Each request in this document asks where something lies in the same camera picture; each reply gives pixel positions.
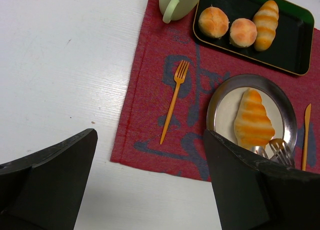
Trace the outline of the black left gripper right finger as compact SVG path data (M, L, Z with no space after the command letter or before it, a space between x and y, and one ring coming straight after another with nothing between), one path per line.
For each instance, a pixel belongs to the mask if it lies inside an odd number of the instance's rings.
M203 134L224 230L317 230L320 176L268 160L215 131Z

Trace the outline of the steel tongs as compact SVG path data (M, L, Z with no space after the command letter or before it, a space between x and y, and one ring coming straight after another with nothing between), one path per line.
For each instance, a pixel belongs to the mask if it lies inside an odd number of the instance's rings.
M253 146L250 151L268 160L283 164L287 167L296 167L292 151L283 139L274 138L271 139L268 144L273 152L273 156L271 158L268 157L265 149L262 146Z

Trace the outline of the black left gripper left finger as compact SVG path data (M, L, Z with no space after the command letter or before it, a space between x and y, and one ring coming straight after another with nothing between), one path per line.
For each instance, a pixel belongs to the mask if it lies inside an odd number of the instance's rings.
M2 230L72 230L98 141L88 128L0 165Z

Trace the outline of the large striped croissant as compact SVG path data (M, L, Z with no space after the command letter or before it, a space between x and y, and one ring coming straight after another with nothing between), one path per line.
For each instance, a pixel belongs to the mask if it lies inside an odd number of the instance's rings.
M265 148L275 135L275 129L257 90L248 88L243 93L233 130L237 144L246 150L255 146Z

